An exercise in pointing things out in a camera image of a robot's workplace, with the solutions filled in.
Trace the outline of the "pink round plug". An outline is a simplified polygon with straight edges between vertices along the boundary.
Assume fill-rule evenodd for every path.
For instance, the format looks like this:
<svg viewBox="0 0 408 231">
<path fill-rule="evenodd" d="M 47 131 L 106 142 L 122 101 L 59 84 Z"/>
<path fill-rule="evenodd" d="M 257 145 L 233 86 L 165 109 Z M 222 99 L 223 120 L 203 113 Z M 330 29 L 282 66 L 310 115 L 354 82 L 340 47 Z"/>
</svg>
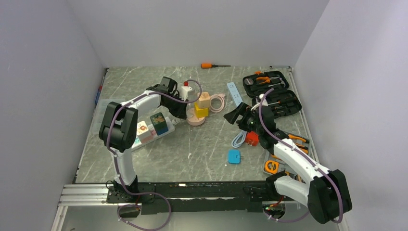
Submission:
<svg viewBox="0 0 408 231">
<path fill-rule="evenodd" d="M 205 117 L 198 118 L 195 114 L 194 108 L 188 109 L 186 112 L 187 118 L 186 121 L 191 126 L 200 126 L 205 122 Z"/>
</svg>

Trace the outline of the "red cube adapter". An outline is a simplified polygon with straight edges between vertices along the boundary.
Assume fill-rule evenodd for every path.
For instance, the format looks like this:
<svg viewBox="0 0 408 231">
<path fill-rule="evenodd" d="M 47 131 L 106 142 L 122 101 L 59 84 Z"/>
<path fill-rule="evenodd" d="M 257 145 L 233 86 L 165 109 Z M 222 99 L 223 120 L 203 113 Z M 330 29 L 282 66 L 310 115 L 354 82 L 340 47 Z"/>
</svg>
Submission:
<svg viewBox="0 0 408 231">
<path fill-rule="evenodd" d="M 245 142 L 246 144 L 248 144 L 248 145 L 251 145 L 251 146 L 256 147 L 256 146 L 258 145 L 258 143 L 259 143 L 258 135 L 257 135 L 255 132 L 253 132 L 253 131 L 248 132 L 248 133 L 246 134 L 246 137 L 245 137 L 244 142 Z"/>
</svg>

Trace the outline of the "white power strip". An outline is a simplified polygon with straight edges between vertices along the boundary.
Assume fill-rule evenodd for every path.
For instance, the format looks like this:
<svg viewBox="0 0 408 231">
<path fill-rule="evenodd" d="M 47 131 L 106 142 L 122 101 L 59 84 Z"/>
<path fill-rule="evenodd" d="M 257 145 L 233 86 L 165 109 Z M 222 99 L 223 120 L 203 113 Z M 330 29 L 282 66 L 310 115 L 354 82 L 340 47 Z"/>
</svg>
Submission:
<svg viewBox="0 0 408 231">
<path fill-rule="evenodd" d="M 137 149 L 139 149 L 139 148 L 141 148 L 141 147 L 143 147 L 143 146 L 145 146 L 145 145 L 147 145 L 147 144 L 149 144 L 149 143 L 151 143 L 151 142 L 153 142 L 153 141 L 155 141 L 157 139 L 160 139 L 160 138 L 174 132 L 175 131 L 175 126 L 172 124 L 170 118 L 166 116 L 165 120 L 166 120 L 166 125 L 167 125 L 167 131 L 166 132 L 163 132 L 163 133 L 157 135 L 156 130 L 154 129 L 153 125 L 152 124 L 147 125 L 149 131 L 151 132 L 151 136 L 145 141 L 141 141 L 138 137 L 136 137 L 136 139 L 135 139 L 135 141 L 134 141 L 134 143 L 133 143 L 133 145 L 131 147 L 131 150 L 135 151 L 135 150 L 137 150 Z"/>
</svg>

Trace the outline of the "yellow plug adapter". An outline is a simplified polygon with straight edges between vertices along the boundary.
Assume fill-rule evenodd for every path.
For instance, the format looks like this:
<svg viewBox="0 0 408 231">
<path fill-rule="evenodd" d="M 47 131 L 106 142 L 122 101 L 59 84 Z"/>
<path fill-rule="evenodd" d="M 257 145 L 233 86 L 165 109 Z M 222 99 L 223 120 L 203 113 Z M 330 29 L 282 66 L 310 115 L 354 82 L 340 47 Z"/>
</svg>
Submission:
<svg viewBox="0 0 408 231">
<path fill-rule="evenodd" d="M 209 115 L 209 108 L 201 108 L 198 103 L 194 103 L 194 113 L 197 118 L 204 118 Z"/>
</svg>

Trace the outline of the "green cube plug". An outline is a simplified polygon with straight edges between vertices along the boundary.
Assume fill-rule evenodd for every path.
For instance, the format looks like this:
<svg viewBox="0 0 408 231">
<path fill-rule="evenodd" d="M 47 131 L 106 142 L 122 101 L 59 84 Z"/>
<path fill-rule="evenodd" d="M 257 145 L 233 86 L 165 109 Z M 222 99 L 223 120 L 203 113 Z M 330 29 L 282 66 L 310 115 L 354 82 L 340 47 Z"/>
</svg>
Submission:
<svg viewBox="0 0 408 231">
<path fill-rule="evenodd" d="M 166 119 L 161 112 L 150 116 L 150 120 L 154 127 L 163 127 L 164 125 L 166 125 Z"/>
</svg>

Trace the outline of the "wooden cube plug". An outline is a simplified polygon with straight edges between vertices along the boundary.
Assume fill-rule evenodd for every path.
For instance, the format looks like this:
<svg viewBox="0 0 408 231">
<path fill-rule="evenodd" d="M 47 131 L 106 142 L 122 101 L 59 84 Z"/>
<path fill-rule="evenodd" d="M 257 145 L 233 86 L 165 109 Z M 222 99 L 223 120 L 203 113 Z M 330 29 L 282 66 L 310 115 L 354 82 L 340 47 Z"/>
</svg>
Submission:
<svg viewBox="0 0 408 231">
<path fill-rule="evenodd" d="M 205 109 L 209 108 L 211 105 L 211 97 L 208 92 L 202 92 L 201 96 L 199 97 L 198 101 L 196 102 L 198 108 Z"/>
</svg>

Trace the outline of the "blue power strip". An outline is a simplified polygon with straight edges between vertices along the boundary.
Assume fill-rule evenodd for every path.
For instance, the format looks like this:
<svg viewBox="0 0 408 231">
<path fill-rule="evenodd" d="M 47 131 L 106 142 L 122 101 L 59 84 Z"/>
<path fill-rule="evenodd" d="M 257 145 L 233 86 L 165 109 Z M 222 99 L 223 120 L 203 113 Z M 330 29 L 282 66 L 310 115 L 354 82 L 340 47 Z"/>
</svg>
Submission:
<svg viewBox="0 0 408 231">
<path fill-rule="evenodd" d="M 227 89 L 229 90 L 231 99 L 234 102 L 235 106 L 238 107 L 243 102 L 243 100 L 235 83 L 233 82 L 227 83 Z"/>
</svg>

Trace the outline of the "pink plug adapter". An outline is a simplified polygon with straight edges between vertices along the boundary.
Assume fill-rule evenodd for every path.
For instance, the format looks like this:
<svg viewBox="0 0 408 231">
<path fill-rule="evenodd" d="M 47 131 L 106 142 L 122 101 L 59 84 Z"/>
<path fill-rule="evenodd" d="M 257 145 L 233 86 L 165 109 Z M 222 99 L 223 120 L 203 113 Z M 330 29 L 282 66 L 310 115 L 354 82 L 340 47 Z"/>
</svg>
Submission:
<svg viewBox="0 0 408 231">
<path fill-rule="evenodd" d="M 141 143 L 147 143 L 153 139 L 153 134 L 150 130 L 143 131 L 142 133 L 138 134 L 138 138 Z"/>
</svg>

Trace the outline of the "small blue plug adapter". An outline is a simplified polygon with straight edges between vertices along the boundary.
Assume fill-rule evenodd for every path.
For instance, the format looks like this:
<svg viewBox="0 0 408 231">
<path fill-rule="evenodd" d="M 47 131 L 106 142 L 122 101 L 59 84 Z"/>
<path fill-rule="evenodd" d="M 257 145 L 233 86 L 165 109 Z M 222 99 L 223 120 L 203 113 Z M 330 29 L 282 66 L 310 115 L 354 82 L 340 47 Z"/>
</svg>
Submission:
<svg viewBox="0 0 408 231">
<path fill-rule="evenodd" d="M 240 164 L 241 161 L 244 159 L 244 156 L 241 154 L 239 150 L 229 150 L 227 153 L 227 161 L 229 164 Z"/>
</svg>

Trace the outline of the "white cube plug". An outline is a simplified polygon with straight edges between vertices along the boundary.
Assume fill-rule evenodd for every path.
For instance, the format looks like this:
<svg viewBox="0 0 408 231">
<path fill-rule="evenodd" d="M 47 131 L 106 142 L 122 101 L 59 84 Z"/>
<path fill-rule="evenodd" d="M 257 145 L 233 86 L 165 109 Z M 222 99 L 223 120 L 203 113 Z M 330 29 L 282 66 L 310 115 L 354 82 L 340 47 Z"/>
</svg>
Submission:
<svg viewBox="0 0 408 231">
<path fill-rule="evenodd" d="M 136 134 L 142 133 L 143 131 L 149 130 L 148 125 L 145 121 L 140 121 L 137 123 Z"/>
</svg>

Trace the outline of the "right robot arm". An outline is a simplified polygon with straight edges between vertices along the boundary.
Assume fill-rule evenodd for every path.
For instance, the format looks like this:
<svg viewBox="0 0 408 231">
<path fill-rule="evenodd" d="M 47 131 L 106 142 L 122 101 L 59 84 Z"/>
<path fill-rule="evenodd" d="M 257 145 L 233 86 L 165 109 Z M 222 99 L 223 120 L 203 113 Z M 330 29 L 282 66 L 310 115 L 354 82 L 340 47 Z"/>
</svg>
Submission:
<svg viewBox="0 0 408 231">
<path fill-rule="evenodd" d="M 239 129 L 258 135 L 260 145 L 297 173 L 295 180 L 284 171 L 267 178 L 266 196 L 276 200 L 289 197 L 308 208 L 309 214 L 320 224 L 340 223 L 343 215 L 352 210 L 346 177 L 338 169 L 330 170 L 319 164 L 298 147 L 289 136 L 278 129 L 270 107 L 252 109 L 240 103 L 224 118 Z"/>
</svg>

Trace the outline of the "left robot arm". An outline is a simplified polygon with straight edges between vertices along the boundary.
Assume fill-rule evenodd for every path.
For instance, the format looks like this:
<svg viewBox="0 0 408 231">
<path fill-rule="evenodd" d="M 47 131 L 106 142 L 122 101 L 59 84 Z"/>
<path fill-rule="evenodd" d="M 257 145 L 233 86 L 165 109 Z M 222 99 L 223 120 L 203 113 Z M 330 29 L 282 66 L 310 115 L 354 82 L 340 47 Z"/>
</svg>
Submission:
<svg viewBox="0 0 408 231">
<path fill-rule="evenodd" d="M 148 87 L 141 95 L 128 101 L 108 103 L 99 138 L 110 152 L 115 168 L 114 189 L 126 202 L 134 201 L 139 195 L 137 174 L 133 167 L 131 147 L 137 137 L 140 115 L 160 106 L 178 119 L 187 119 L 187 105 L 178 84 L 163 77 L 159 84 Z"/>
</svg>

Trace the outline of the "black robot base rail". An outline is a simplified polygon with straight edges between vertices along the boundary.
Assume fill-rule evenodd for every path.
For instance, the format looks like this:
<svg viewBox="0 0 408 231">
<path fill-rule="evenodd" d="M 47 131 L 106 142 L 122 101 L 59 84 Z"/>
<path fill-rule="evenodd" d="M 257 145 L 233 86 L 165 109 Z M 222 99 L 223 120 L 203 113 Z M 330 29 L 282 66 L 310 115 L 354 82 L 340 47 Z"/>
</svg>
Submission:
<svg viewBox="0 0 408 231">
<path fill-rule="evenodd" d="M 139 205 L 143 215 L 177 212 L 262 212 L 292 200 L 272 192 L 266 181 L 140 182 L 140 195 L 127 194 L 117 183 L 106 184 L 108 204 Z"/>
</svg>

